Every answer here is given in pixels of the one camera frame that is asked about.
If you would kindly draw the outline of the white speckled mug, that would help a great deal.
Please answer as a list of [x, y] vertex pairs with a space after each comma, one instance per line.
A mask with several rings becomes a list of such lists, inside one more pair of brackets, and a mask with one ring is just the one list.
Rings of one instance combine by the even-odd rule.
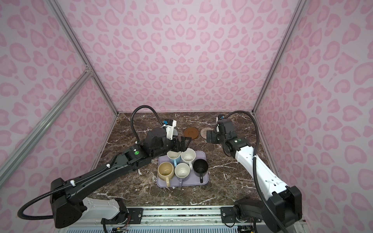
[[193, 170], [193, 163], [196, 160], [196, 152], [188, 148], [186, 151], [181, 152], [181, 161], [189, 165], [190, 169]]

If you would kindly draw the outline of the multicolour braided round coaster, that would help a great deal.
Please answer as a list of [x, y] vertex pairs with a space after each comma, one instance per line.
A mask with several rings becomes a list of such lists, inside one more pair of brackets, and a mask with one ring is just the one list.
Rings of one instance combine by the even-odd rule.
[[207, 132], [208, 131], [212, 131], [213, 129], [212, 128], [203, 128], [201, 131], [200, 131], [200, 135], [203, 139], [207, 139]]

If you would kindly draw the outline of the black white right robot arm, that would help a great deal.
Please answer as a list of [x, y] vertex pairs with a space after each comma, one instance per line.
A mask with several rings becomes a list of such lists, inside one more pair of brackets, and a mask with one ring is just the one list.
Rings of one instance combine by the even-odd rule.
[[207, 143], [220, 144], [225, 154], [233, 157], [252, 176], [259, 200], [235, 201], [233, 215], [223, 222], [263, 220], [274, 233], [288, 232], [288, 227], [302, 218], [302, 194], [296, 186], [282, 181], [260, 159], [258, 146], [239, 137], [231, 119], [217, 117], [217, 125], [207, 131]]

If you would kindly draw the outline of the light blue mug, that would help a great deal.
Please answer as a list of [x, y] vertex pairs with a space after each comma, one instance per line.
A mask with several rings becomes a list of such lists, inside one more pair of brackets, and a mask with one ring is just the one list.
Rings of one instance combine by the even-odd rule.
[[176, 167], [181, 162], [181, 152], [168, 151], [169, 161]]

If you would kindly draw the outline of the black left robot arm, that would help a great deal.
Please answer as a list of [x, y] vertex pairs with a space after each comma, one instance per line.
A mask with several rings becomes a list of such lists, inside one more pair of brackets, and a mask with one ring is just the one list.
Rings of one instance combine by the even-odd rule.
[[55, 193], [50, 198], [55, 227], [65, 228], [78, 221], [88, 210], [83, 204], [84, 198], [97, 189], [150, 164], [169, 151], [186, 151], [191, 141], [191, 137], [184, 136], [168, 139], [165, 128], [156, 128], [149, 131], [144, 140], [115, 155], [108, 166], [102, 165], [73, 178], [75, 184], [71, 184], [71, 180], [55, 179], [51, 183], [51, 190]]

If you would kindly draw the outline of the brown wooden round coaster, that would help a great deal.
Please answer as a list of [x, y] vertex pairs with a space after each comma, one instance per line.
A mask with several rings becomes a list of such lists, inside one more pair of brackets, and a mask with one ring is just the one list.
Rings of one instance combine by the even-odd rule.
[[184, 130], [184, 136], [185, 137], [190, 137], [193, 140], [197, 139], [199, 136], [199, 131], [195, 127], [188, 127]]

